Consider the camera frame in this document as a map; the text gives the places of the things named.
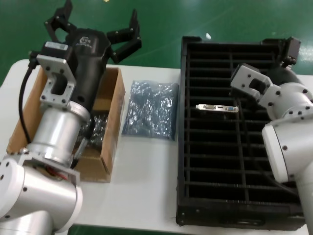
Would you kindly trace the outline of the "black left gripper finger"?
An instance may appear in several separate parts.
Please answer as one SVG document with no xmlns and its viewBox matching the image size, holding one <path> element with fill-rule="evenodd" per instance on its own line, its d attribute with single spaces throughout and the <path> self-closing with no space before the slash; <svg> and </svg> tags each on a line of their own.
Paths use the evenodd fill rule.
<svg viewBox="0 0 313 235">
<path fill-rule="evenodd" d="M 45 27 L 52 42 L 61 43 L 55 34 L 57 29 L 61 29 L 67 33 L 64 44 L 73 44 L 72 37 L 74 36 L 77 27 L 69 22 L 72 9 L 73 5 L 71 0 L 67 0 L 63 7 L 57 8 L 54 15 L 45 21 Z"/>
<path fill-rule="evenodd" d="M 113 62 L 118 64 L 125 58 L 129 57 L 142 47 L 140 36 L 140 25 L 137 18 L 137 10 L 133 9 L 128 28 L 110 31 L 106 33 L 111 45 L 125 43 L 117 50 L 111 47 L 110 57 Z"/>
</svg>

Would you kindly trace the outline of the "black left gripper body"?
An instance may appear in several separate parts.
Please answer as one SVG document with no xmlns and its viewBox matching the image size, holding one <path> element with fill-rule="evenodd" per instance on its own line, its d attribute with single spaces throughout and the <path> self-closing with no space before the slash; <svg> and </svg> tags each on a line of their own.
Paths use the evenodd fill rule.
<svg viewBox="0 0 313 235">
<path fill-rule="evenodd" d="M 76 86 L 71 101 L 90 111 L 106 70 L 111 43 L 105 33 L 83 28 L 68 34 L 66 43 L 73 47 L 78 59 L 75 72 Z"/>
</svg>

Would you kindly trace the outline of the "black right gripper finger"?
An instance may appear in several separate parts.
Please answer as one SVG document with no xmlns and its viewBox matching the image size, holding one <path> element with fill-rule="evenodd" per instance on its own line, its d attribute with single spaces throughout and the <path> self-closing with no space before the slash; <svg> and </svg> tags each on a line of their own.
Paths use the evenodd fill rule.
<svg viewBox="0 0 313 235">
<path fill-rule="evenodd" d="M 290 56 L 290 66 L 292 67 L 297 63 L 298 55 L 301 47 L 301 41 L 295 37 L 291 37 L 289 56 Z"/>
<path fill-rule="evenodd" d="M 290 62 L 291 57 L 289 56 L 289 47 L 291 39 L 284 39 L 280 46 L 280 66 L 286 68 Z"/>
</svg>

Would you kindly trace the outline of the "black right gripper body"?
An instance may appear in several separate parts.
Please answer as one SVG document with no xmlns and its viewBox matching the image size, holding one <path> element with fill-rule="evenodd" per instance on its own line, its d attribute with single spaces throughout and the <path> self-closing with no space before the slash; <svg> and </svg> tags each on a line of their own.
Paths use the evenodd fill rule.
<svg viewBox="0 0 313 235">
<path fill-rule="evenodd" d="M 283 67 L 281 65 L 273 66 L 268 70 L 266 76 L 269 77 L 272 83 L 277 86 L 287 83 L 302 84 L 297 75 L 289 67 Z"/>
</svg>

